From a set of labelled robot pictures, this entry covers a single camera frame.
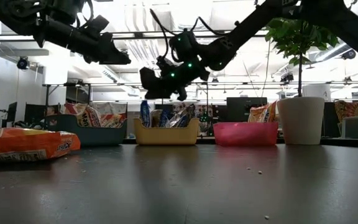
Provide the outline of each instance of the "plant stem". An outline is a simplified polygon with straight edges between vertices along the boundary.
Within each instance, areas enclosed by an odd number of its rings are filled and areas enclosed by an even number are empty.
[[[299,75],[298,75],[298,97],[302,97],[302,64],[303,64],[303,25],[305,22],[302,21],[301,25],[301,42],[299,46]]]

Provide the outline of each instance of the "teal bin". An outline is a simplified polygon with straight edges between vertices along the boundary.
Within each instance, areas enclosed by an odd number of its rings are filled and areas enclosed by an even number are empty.
[[[77,118],[72,114],[58,114],[47,116],[49,131],[66,131],[74,133],[81,141],[81,146],[117,146],[124,141],[127,120],[121,128],[91,128],[80,127]]]

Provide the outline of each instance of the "black robotic arm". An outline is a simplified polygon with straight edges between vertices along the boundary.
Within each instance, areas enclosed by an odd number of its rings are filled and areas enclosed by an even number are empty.
[[[140,77],[142,86],[149,90],[146,98],[169,98],[172,93],[179,93],[178,99],[185,99],[184,87],[189,82],[198,77],[208,80],[209,73],[205,67],[212,70],[224,69],[239,48],[276,17],[303,19],[326,27],[358,51],[358,16],[345,6],[343,0],[302,0],[301,4],[297,4],[298,2],[299,0],[266,0],[250,16],[237,23],[230,33],[209,45],[197,43],[191,31],[184,30],[174,36],[170,40],[171,47],[183,64],[174,66],[166,58],[158,58],[162,71],[160,78],[155,77],[154,71],[143,68]]]
[[[50,41],[82,54],[88,63],[128,64],[128,54],[120,52],[112,34],[101,31],[109,22],[102,16],[81,27],[72,25],[85,2],[90,0],[0,0],[0,21],[19,35],[32,35],[40,47]]]

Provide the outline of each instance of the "table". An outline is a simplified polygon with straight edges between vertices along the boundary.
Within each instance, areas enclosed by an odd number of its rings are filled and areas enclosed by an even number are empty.
[[[0,223],[358,223],[358,148],[123,145],[0,165]]]

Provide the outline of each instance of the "pink bin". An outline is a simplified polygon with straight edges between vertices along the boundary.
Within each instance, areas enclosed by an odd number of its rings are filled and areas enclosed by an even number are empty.
[[[278,123],[217,123],[215,141],[219,146],[274,146]]]

